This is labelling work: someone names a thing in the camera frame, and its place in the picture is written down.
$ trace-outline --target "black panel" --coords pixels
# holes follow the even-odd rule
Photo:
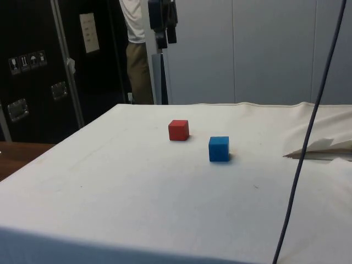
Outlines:
[[[66,81],[49,0],[2,0],[0,99],[13,141],[57,143],[77,130],[70,91],[55,101],[51,85]],[[8,59],[44,50],[47,65],[11,74]],[[25,98],[29,115],[13,123],[7,105]]]
[[[75,82],[86,124],[117,103],[124,102],[108,5],[105,0],[59,0],[70,57],[75,60]],[[100,46],[99,51],[92,53],[86,53],[80,24],[79,15],[86,13],[94,13]],[[113,15],[115,21],[121,21],[122,14],[114,10]],[[116,40],[121,54],[125,53],[125,48],[122,48],[126,42],[125,35],[126,31]]]

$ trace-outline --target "cable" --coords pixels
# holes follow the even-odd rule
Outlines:
[[[339,33],[340,33],[342,18],[343,18],[343,15],[344,15],[344,12],[345,12],[345,7],[346,7],[346,1],[347,0],[342,0],[341,9],[340,9],[340,13],[339,13],[339,18],[338,18],[338,22],[337,22],[335,33],[334,33],[334,38],[333,38],[333,41],[332,41],[332,45],[330,47],[328,59],[326,61],[326,65],[325,65],[325,69],[324,69],[323,80],[321,82],[319,93],[318,93],[316,102],[314,104],[314,109],[313,109],[313,112],[312,112],[312,116],[310,118],[308,129],[307,129],[307,133],[306,133],[306,136],[304,138],[304,143],[303,143],[303,147],[302,147],[302,153],[301,153],[301,156],[299,158],[299,162],[298,162],[295,178],[293,180],[291,194],[290,194],[290,200],[288,202],[288,207],[287,207],[287,212],[286,212],[286,217],[285,217],[284,225],[283,225],[283,228],[282,228],[282,231],[281,231],[279,243],[278,243],[277,248],[276,248],[274,260],[272,262],[273,264],[276,264],[277,260],[279,258],[279,254],[280,254],[280,250],[281,250],[281,247],[282,247],[282,243],[284,241],[284,237],[285,237],[286,229],[287,229],[287,226],[288,226],[288,222],[290,220],[290,215],[291,215],[293,200],[294,200],[294,197],[295,197],[295,192],[296,192],[296,187],[297,187],[297,183],[298,183],[299,174],[301,173],[303,160],[305,158],[306,151],[307,151],[309,137],[310,137],[310,134],[312,132],[315,116],[317,114],[318,107],[320,105],[320,100],[321,100],[321,97],[322,97],[323,92],[324,92],[325,83],[326,83],[326,79],[327,79],[327,76],[328,76],[328,73],[329,73],[331,60],[332,60],[332,57],[333,57],[333,54],[334,54],[337,38],[338,38]]]

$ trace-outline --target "label sticker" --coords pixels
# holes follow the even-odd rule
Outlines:
[[[18,58],[11,58],[9,59],[9,65],[10,65],[10,70],[12,75],[16,75],[21,73],[21,68],[18,63]]]
[[[36,52],[29,53],[29,61],[31,65],[31,69],[36,69],[39,67],[38,54]]]
[[[19,61],[20,61],[20,66],[21,66],[22,72],[26,72],[31,69],[30,62],[29,62],[27,55],[20,56]]]
[[[38,51],[39,66],[46,66],[48,64],[46,60],[45,51]]]

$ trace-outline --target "white wall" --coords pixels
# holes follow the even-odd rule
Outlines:
[[[341,0],[177,0],[178,43],[164,51],[170,103],[314,101],[340,5]],[[352,103],[350,25],[347,0],[325,104]],[[156,53],[156,47],[148,52]]]

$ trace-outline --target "wooden surface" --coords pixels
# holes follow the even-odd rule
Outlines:
[[[52,144],[0,142],[0,182],[53,146]]]

